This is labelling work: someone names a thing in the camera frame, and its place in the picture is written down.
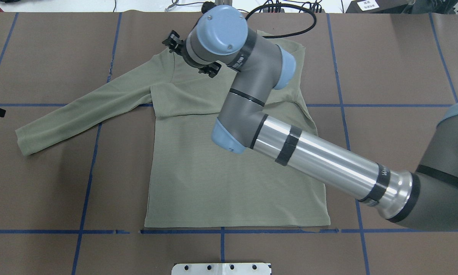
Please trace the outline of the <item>olive green long-sleeve shirt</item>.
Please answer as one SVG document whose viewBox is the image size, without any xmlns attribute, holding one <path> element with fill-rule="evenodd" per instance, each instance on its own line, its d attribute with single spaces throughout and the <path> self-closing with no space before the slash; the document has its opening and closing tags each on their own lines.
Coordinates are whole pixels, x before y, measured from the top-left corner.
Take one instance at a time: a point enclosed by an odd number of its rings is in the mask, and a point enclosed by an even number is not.
<svg viewBox="0 0 458 275">
<path fill-rule="evenodd" d="M 211 140 L 236 72 L 196 72 L 168 49 L 16 130 L 32 155 L 141 104 L 156 115 L 146 228 L 329 226 L 324 184 L 246 149 Z"/>
</svg>

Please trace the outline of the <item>black labelled box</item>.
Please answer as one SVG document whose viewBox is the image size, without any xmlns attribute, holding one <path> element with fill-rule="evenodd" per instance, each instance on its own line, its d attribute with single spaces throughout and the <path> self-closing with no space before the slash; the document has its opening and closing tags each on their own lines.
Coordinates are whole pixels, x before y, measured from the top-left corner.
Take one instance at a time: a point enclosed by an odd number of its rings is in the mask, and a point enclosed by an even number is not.
<svg viewBox="0 0 458 275">
<path fill-rule="evenodd" d="M 414 0 L 353 0 L 346 14 L 400 14 Z"/>
</svg>

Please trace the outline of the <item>white pedestal column base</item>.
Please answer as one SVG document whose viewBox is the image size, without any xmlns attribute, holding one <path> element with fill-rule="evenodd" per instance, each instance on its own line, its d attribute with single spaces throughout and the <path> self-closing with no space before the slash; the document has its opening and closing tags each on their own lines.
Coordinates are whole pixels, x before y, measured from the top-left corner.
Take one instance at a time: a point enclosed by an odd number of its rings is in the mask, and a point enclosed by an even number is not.
<svg viewBox="0 0 458 275">
<path fill-rule="evenodd" d="M 183 263 L 176 264 L 172 275 L 272 275 L 270 263 Z"/>
</svg>

